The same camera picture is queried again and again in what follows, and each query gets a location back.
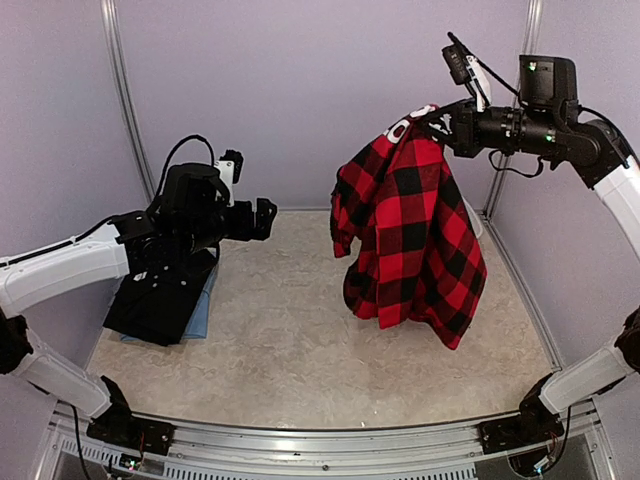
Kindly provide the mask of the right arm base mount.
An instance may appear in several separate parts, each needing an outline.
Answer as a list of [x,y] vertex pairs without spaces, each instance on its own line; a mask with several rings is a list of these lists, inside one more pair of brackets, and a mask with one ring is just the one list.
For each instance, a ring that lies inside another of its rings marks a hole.
[[478,432],[483,453],[488,455],[561,437],[565,429],[557,415],[518,413],[481,422]]

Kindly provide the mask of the front aluminium rail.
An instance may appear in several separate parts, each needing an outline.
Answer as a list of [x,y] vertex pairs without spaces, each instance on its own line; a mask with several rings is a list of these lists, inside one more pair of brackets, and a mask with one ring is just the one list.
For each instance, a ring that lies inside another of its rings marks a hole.
[[[527,452],[485,454],[479,424],[503,420],[514,412],[422,426],[355,430],[286,430],[165,420],[176,426],[166,456],[144,453],[138,471],[123,471],[122,455],[135,451],[81,434],[84,459],[124,477],[140,479],[475,479],[477,467],[496,460],[513,474],[509,460]],[[557,467],[542,479],[621,479],[613,453],[592,402],[573,407],[569,439]],[[77,459],[74,421],[68,407],[57,406],[43,439],[43,457],[35,478],[53,479],[62,454]]]

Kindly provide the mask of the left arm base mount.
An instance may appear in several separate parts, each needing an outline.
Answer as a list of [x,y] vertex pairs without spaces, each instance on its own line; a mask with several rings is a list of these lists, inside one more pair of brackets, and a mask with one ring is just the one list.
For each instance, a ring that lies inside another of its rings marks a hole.
[[132,414],[104,414],[87,428],[90,438],[139,453],[167,456],[176,427],[168,422]]

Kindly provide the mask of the left aluminium frame post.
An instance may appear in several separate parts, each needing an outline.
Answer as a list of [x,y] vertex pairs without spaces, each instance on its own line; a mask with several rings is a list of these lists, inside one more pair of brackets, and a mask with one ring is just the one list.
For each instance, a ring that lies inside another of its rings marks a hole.
[[116,2],[113,0],[101,0],[100,10],[116,95],[119,101],[126,134],[131,146],[134,165],[139,175],[144,195],[148,201],[151,201],[155,193],[155,183],[143,145],[129,85]]

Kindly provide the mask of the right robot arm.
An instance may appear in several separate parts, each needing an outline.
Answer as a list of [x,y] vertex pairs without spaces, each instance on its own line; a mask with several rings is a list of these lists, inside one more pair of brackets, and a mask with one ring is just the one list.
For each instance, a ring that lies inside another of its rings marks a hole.
[[[491,101],[491,70],[459,44],[442,50],[450,75],[471,97],[448,106],[446,144],[460,157],[482,150],[536,156],[540,167],[568,163],[596,193],[621,227],[632,249],[639,248],[639,160],[620,129],[599,112],[579,120],[576,68],[561,57],[522,55],[515,107]],[[560,435],[559,416],[575,403],[601,394],[639,370],[639,314],[625,320],[611,342],[586,359],[540,380],[523,398],[508,431],[523,444],[543,433]]]

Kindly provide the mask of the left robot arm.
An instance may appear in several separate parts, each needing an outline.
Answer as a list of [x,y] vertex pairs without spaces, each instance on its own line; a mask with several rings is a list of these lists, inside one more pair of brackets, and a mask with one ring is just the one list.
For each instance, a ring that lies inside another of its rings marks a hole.
[[117,384],[50,348],[28,327],[23,313],[103,280],[184,268],[226,239],[268,239],[277,207],[267,198],[234,198],[240,169],[235,160],[173,165],[146,209],[114,215],[40,250],[2,258],[2,373],[76,407],[118,444],[133,443],[140,424]]

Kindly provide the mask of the red black plaid shirt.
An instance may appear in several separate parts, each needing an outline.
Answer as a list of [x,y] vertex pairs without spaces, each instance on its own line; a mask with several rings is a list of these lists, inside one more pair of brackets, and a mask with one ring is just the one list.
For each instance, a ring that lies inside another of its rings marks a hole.
[[338,169],[329,227],[337,258],[360,242],[343,282],[356,317],[423,322],[455,350],[487,268],[443,146],[419,125],[435,109],[407,114]]

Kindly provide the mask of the white plastic tub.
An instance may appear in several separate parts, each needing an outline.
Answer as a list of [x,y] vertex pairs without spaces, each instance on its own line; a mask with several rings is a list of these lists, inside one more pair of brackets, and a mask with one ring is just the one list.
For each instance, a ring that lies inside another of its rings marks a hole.
[[464,201],[465,208],[467,210],[467,214],[469,216],[469,220],[471,222],[474,235],[477,239],[481,239],[484,234],[483,222],[479,214],[474,210],[471,204],[466,199],[463,199],[463,201]]

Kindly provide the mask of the black folded shirt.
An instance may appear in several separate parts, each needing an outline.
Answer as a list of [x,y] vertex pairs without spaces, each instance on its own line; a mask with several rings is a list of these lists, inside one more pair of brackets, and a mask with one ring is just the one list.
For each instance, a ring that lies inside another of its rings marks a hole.
[[219,259],[217,249],[206,249],[190,257],[184,267],[163,266],[126,276],[103,327],[119,333],[122,341],[160,346],[205,338]]

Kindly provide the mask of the light blue folded shirt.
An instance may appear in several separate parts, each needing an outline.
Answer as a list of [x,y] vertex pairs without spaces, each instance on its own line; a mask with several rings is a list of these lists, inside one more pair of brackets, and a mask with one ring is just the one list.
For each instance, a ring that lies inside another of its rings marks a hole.
[[151,293],[142,306],[143,316],[134,319],[120,333],[122,342],[143,341],[160,346],[179,344],[182,340],[204,339],[208,332],[211,291],[218,268],[208,277],[197,277],[191,284],[163,286]]

